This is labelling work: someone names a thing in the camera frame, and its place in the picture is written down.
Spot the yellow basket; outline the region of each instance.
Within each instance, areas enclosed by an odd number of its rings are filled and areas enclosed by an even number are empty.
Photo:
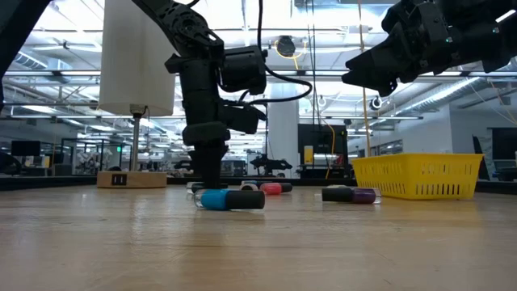
[[[395,154],[352,160],[357,184],[411,200],[472,199],[482,154]]]

